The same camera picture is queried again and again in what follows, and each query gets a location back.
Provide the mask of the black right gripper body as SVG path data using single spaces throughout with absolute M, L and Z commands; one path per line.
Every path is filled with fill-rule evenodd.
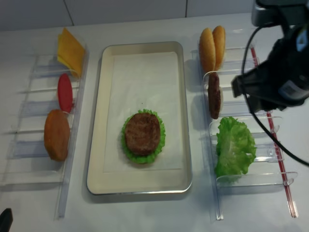
M 231 82 L 233 96 L 247 95 L 250 112 L 284 110 L 287 101 L 278 93 L 273 85 L 274 75 L 271 74 L 268 61 L 244 74 L 237 75 Z

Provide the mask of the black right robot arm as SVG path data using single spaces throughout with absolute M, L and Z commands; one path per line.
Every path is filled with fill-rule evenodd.
M 234 97 L 244 95 L 252 114 L 302 105 L 309 97 L 309 2 L 256 0 L 252 24 L 280 26 L 283 37 L 264 62 L 233 79 Z

